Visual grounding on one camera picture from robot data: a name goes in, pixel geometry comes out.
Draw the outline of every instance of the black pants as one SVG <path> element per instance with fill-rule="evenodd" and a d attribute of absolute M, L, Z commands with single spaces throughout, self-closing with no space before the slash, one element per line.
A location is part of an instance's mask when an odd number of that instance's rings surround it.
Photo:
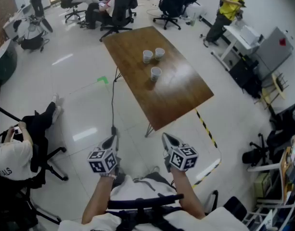
<path fill-rule="evenodd" d="M 215 23 L 211 26 L 209 32 L 206 36 L 206 41 L 215 42 L 217 41 L 224 33 L 223 26 L 228 26 L 232 23 L 225 15 L 217 13 L 217 18 Z"/>
<path fill-rule="evenodd" d="M 45 138 L 45 131 L 52 124 L 54 111 L 55 103 L 51 102 L 44 113 L 23 117 L 22 121 L 26 123 L 26 130 L 30 134 L 33 143 L 39 144 Z"/>
<path fill-rule="evenodd" d="M 36 17 L 42 17 L 44 16 L 44 10 L 41 3 L 41 0 L 32 0 L 31 4 L 33 6 L 33 9 L 35 10 L 35 16 Z"/>
<path fill-rule="evenodd" d="M 99 9 L 98 3 L 91 3 L 86 11 L 85 20 L 89 23 L 90 28 L 96 27 L 96 21 L 107 24 L 106 21 L 111 19 L 111 16 L 106 12 L 94 11 Z"/>
<path fill-rule="evenodd" d="M 125 174 L 119 174 L 117 176 L 117 178 L 113 181 L 113 186 L 112 186 L 112 190 L 113 188 L 115 187 L 118 187 L 120 186 L 121 184 L 123 184 L 123 182 L 125 181 Z M 147 179 L 152 179 L 152 180 L 155 180 L 157 182 L 160 182 L 160 183 L 163 183 L 163 184 L 166 184 L 168 186 L 171 187 L 170 183 L 168 183 L 168 181 L 163 178 L 159 173 L 157 172 L 154 172 L 154 173 L 151 173 L 151 174 L 148 174 L 147 176 L 145 176 L 144 178 L 147 178 Z"/>

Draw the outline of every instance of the man in yellow shirt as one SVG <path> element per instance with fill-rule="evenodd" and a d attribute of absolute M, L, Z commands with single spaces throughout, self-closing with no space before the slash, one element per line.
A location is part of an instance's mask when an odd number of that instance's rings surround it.
<path fill-rule="evenodd" d="M 236 13 L 244 6 L 244 0 L 220 0 L 220 9 L 217 13 L 215 23 L 211 26 L 203 43 L 206 47 L 212 42 L 216 45 L 216 41 L 224 33 L 223 26 L 228 26 L 235 19 Z"/>

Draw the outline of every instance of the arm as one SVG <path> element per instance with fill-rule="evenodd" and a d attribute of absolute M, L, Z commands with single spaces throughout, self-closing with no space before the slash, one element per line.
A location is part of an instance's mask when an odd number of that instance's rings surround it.
<path fill-rule="evenodd" d="M 100 177 L 96 189 L 86 206 L 82 224 L 90 223 L 94 216 L 103 215 L 108 208 L 108 201 L 110 200 L 110 193 L 113 185 L 112 177 Z"/>
<path fill-rule="evenodd" d="M 23 140 L 29 141 L 31 143 L 31 145 L 33 146 L 32 138 L 26 129 L 26 123 L 23 121 L 20 121 L 18 126 L 19 126 L 20 130 L 22 131 Z"/>
<path fill-rule="evenodd" d="M 9 143 L 11 141 L 13 133 L 14 133 L 14 127 L 11 126 L 7 131 L 7 135 L 5 137 L 4 143 Z"/>
<path fill-rule="evenodd" d="M 106 11 L 108 8 L 110 8 L 110 6 L 108 6 L 107 4 L 104 5 L 103 7 L 99 6 L 99 11 L 103 12 L 103 11 Z"/>
<path fill-rule="evenodd" d="M 177 193 L 184 195 L 184 198 L 180 200 L 181 207 L 195 218 L 203 219 L 205 217 L 203 206 L 195 195 L 186 173 L 175 167 L 171 167 L 171 173 Z"/>

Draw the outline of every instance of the phone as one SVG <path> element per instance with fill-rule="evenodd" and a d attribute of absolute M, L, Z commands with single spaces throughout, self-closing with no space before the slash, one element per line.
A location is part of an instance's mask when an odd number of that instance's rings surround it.
<path fill-rule="evenodd" d="M 19 127 L 14 127 L 14 133 L 15 134 L 21 134 L 22 131 L 21 131 L 21 129 Z"/>

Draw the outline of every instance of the harness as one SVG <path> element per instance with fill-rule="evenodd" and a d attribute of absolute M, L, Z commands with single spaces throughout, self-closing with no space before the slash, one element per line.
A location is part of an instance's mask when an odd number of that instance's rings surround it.
<path fill-rule="evenodd" d="M 109 201 L 108 209 L 124 209 L 119 212 L 107 211 L 121 218 L 122 222 L 116 231 L 131 231 L 137 225 L 151 223 L 162 231 L 183 231 L 177 229 L 164 219 L 165 215 L 182 210 L 180 207 L 164 206 L 175 203 L 184 198 L 183 194 L 164 196 L 151 199 L 137 199 L 129 201 Z"/>

